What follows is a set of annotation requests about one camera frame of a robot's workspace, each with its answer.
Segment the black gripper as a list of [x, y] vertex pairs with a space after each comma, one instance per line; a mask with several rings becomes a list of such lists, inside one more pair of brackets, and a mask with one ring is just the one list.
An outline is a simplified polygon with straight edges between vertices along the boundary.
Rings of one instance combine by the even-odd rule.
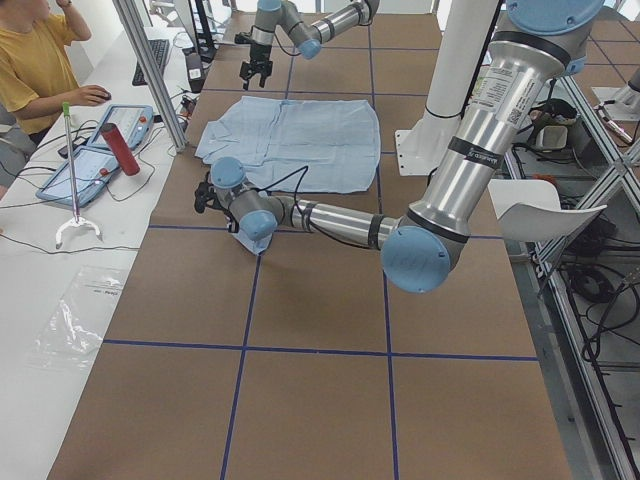
[[250, 80], [258, 75], [260, 77], [259, 85], [265, 87], [266, 80], [272, 75], [273, 62], [271, 61], [272, 47], [270, 45], [262, 45], [252, 43], [250, 46], [250, 59], [244, 61], [240, 69], [240, 78], [243, 80], [243, 89], [248, 90]]
[[220, 203], [214, 185], [210, 181], [209, 173], [204, 175], [203, 180], [194, 191], [194, 210], [199, 214], [203, 214], [206, 209], [220, 209]]

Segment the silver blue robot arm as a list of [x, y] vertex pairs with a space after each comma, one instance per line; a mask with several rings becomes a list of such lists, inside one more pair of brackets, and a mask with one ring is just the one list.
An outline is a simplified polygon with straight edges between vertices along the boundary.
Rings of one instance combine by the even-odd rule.
[[380, 254], [411, 293], [439, 287], [455, 268], [470, 219], [542, 89], [579, 72], [599, 1], [479, 1], [453, 10], [422, 117], [396, 148], [425, 184], [383, 213], [330, 205], [361, 193], [381, 162], [379, 115], [366, 100], [276, 100], [243, 95], [206, 124], [196, 147], [209, 167], [198, 211], [221, 212], [253, 254], [280, 228], [319, 233]]
[[272, 75], [270, 56], [277, 27], [284, 31], [302, 57], [310, 60], [321, 51], [323, 44], [336, 36], [355, 26], [370, 25], [378, 8], [378, 1], [351, 1], [337, 12], [308, 24], [291, 1], [259, 1], [251, 29], [238, 33], [234, 40], [236, 44], [250, 46], [250, 59], [242, 63], [239, 73], [243, 89], [249, 89], [256, 75], [260, 76], [259, 85], [263, 88]]

